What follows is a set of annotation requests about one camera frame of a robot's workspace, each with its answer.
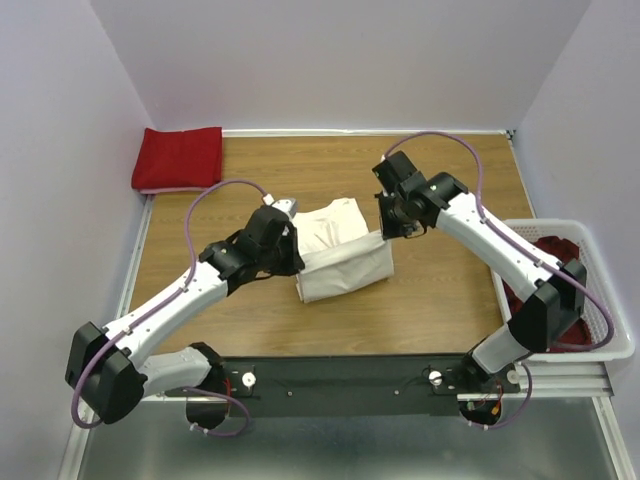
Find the white t-shirt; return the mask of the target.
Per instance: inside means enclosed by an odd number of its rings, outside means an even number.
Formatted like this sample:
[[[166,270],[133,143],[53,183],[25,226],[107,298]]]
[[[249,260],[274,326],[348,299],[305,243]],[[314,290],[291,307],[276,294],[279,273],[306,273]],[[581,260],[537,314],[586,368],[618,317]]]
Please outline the white t-shirt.
[[[355,292],[394,275],[391,243],[368,229],[354,198],[300,212],[293,219],[305,268],[296,276],[304,303]]]

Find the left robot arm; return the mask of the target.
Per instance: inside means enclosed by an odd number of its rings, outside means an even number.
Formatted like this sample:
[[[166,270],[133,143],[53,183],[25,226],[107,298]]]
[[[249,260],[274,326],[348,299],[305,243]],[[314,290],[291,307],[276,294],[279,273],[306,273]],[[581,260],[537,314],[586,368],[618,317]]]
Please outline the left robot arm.
[[[189,269],[138,309],[104,327],[88,322],[74,334],[65,380],[73,387],[74,422],[87,427],[85,402],[104,424],[128,415],[148,396],[178,388],[201,395],[225,390],[223,360],[203,342],[172,354],[156,348],[180,326],[240,287],[272,276],[294,276],[304,263],[293,224],[297,203],[260,206],[247,225],[209,244]]]

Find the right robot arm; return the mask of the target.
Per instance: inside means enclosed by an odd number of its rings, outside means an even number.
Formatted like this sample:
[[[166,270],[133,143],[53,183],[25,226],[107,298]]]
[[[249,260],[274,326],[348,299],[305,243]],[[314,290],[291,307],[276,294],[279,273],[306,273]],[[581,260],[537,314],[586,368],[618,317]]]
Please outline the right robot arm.
[[[561,262],[522,238],[482,208],[476,195],[455,177],[440,172],[427,179],[402,151],[373,167],[384,239],[439,229],[488,265],[522,302],[497,331],[456,366],[452,380],[480,392],[513,362],[544,353],[581,317],[586,269]]]

